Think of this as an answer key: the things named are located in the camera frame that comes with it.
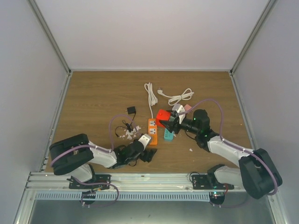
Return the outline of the red cube socket adapter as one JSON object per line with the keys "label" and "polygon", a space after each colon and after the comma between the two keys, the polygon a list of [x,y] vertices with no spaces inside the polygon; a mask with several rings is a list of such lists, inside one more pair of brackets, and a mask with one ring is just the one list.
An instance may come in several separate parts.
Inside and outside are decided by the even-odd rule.
{"label": "red cube socket adapter", "polygon": [[171,116],[171,112],[160,109],[156,115],[156,125],[159,127],[163,127],[163,125],[161,124],[161,120],[162,121],[168,121],[169,118]]}

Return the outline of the orange power strip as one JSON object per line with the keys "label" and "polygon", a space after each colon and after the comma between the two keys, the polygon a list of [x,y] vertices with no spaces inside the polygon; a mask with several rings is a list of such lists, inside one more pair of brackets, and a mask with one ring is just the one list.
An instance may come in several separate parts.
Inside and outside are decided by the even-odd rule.
{"label": "orange power strip", "polygon": [[157,125],[156,119],[148,120],[148,134],[152,137],[150,145],[157,145]]}

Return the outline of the teal power strip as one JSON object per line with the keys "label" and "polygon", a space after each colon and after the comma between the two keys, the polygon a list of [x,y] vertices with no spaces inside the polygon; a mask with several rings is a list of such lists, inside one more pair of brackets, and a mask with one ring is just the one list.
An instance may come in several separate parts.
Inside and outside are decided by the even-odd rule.
{"label": "teal power strip", "polygon": [[170,132],[168,129],[164,129],[164,140],[172,141],[174,138],[174,132]]}

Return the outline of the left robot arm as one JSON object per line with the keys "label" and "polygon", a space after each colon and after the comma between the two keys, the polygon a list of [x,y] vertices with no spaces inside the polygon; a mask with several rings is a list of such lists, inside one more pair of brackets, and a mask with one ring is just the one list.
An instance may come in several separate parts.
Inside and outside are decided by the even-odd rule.
{"label": "left robot arm", "polygon": [[151,142],[152,137],[143,134],[128,145],[107,149],[95,145],[82,133],[50,145],[50,166],[55,175],[69,174],[90,189],[96,184],[92,163],[107,169],[118,169],[138,159],[151,162],[157,152],[155,148],[148,148]]}

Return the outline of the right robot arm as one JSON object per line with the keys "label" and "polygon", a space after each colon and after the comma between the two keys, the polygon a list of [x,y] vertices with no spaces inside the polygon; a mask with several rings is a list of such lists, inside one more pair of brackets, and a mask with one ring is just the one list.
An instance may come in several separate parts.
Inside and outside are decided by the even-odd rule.
{"label": "right robot arm", "polygon": [[196,110],[192,119],[177,111],[166,113],[166,118],[160,119],[159,123],[169,132],[190,132],[195,135],[194,140],[200,148],[236,165],[230,168],[219,164],[209,169],[207,184],[210,188],[217,189],[223,183],[231,184],[245,189],[254,199],[277,193],[283,180],[266,150],[241,147],[221,137],[211,129],[206,110]]}

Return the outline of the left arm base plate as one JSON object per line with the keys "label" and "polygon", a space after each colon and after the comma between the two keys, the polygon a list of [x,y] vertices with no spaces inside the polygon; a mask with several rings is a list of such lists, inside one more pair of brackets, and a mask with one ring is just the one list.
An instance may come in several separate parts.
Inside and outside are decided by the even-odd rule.
{"label": "left arm base plate", "polygon": [[109,189],[109,185],[103,183],[110,183],[111,175],[96,174],[95,177],[85,184],[79,183],[73,176],[67,179],[69,181],[69,189],[91,189],[91,190],[105,190]]}

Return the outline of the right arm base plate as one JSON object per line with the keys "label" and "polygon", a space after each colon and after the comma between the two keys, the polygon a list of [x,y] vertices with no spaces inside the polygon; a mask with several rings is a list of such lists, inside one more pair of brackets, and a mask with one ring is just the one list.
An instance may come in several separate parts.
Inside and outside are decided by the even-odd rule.
{"label": "right arm base plate", "polygon": [[199,174],[191,172],[189,181],[192,183],[193,189],[210,189],[210,190],[231,190],[234,185],[220,183],[216,180],[214,174]]}

